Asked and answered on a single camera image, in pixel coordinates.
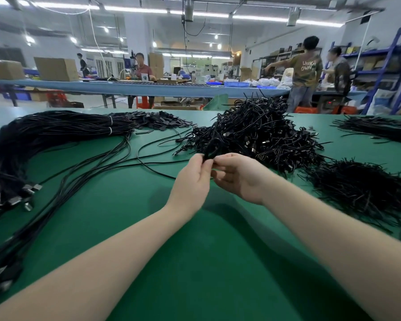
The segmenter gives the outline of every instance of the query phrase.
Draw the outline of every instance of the hand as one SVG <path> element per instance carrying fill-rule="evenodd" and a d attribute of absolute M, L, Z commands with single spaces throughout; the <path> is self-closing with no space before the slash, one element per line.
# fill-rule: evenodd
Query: hand
<path fill-rule="evenodd" d="M 178 173 L 166 206 L 182 211 L 190 218 L 201 209 L 209 192 L 209 178 L 214 160 L 204 163 L 202 154 L 195 154 Z"/>
<path fill-rule="evenodd" d="M 211 172 L 219 187 L 257 205 L 263 205 L 267 182 L 277 177 L 257 160 L 237 153 L 216 156 L 213 168 L 219 170 Z"/>

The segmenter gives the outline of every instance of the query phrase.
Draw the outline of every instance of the table leg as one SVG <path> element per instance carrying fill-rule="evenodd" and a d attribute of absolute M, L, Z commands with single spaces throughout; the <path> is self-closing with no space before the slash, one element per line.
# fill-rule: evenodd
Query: table leg
<path fill-rule="evenodd" d="M 113 108 L 116 109 L 115 95 L 112 95 L 112 103 L 113 103 Z"/>
<path fill-rule="evenodd" d="M 18 107 L 18 103 L 16 102 L 16 94 L 15 91 L 13 90 L 13 87 L 7 87 L 7 92 L 9 92 L 9 95 L 11 96 L 11 100 L 14 107 Z"/>
<path fill-rule="evenodd" d="M 106 98 L 106 95 L 102 95 L 102 101 L 104 102 L 104 108 L 107 108 L 107 98 Z"/>

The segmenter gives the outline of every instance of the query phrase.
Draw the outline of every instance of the green workbench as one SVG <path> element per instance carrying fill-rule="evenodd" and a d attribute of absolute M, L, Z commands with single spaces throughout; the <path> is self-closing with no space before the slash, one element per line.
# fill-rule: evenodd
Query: green workbench
<path fill-rule="evenodd" d="M 77 110 L 108 113 L 107 109 Z M 0 108 L 0 125 L 36 112 Z M 199 126 L 210 125 L 217 112 L 170 111 Z M 335 159 L 386 163 L 401 170 L 401 145 L 374 144 L 369 136 L 347 136 L 330 127 L 335 115 L 294 114 L 296 128 L 314 126 L 323 154 Z M 133 135 L 133 156 L 143 145 L 175 134 L 174 130 Z M 113 148 L 110 137 L 75 147 L 42 153 L 29 164 L 29 176 L 39 182 L 55 172 Z M 175 146 L 169 142 L 144 148 L 140 155 Z M 185 152 L 150 161 L 181 160 Z M 176 176 L 184 163 L 154 166 Z M 58 188 L 60 177 L 35 195 L 35 209 L 21 207 L 0 219 L 0 243 L 40 209 Z M 296 173 L 289 180 L 312 193 Z M 88 248 L 159 210 L 173 180 L 145 167 L 115 169 L 101 174 L 73 196 L 47 224 L 25 259 L 25 270 L 7 294 L 12 295 Z M 315 257 L 261 206 L 246 203 L 212 183 L 201 211 L 155 254 L 109 320 L 370 320 Z"/>

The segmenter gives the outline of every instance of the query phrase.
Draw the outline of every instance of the man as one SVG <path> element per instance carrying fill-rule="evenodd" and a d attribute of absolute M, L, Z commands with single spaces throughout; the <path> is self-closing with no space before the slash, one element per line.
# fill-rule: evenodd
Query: man
<path fill-rule="evenodd" d="M 292 59 L 269 64 L 265 71 L 270 68 L 294 68 L 293 87 L 288 97 L 287 113 L 294 113 L 295 108 L 301 103 L 303 106 L 311 107 L 312 95 L 316 90 L 323 69 L 321 57 L 315 53 L 319 38 L 310 36 L 303 42 L 305 52 L 294 56 Z"/>
<path fill-rule="evenodd" d="M 77 57 L 80 59 L 80 71 L 83 72 L 83 76 L 86 77 L 89 74 L 88 66 L 86 62 L 82 59 L 82 55 L 77 53 Z"/>
<path fill-rule="evenodd" d="M 153 71 L 151 70 L 150 66 L 144 64 L 144 54 L 136 53 L 135 59 L 138 62 L 138 70 L 135 72 L 137 77 L 141 80 L 141 74 L 148 74 L 150 81 L 156 81 L 156 77 L 153 75 Z M 135 96 L 128 96 L 128 107 L 129 108 L 132 108 L 132 104 L 134 102 L 134 97 Z M 149 96 L 148 104 L 151 109 L 154 105 L 154 97 L 153 96 Z"/>

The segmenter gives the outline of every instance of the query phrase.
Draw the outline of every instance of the floor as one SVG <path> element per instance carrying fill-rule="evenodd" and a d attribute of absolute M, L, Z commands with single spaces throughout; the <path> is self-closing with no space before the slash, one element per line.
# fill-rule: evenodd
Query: floor
<path fill-rule="evenodd" d="M 101 95 L 66 95 L 68 101 L 78 101 L 82 102 L 85 108 L 104 108 L 104 102 L 102 101 L 102 96 Z M 120 96 L 115 96 L 116 99 L 116 108 L 118 109 L 126 109 L 128 108 L 128 98 L 127 97 L 120 97 Z M 23 101 L 23 100 L 17 100 L 18 106 L 19 107 L 30 107 L 30 108 L 47 108 L 47 102 L 46 101 Z M 108 108 L 107 110 L 113 109 L 113 104 L 112 100 L 110 98 L 107 98 L 107 104 Z M 10 99 L 5 99 L 1 94 L 0 94 L 0 107 L 12 107 L 12 100 Z"/>

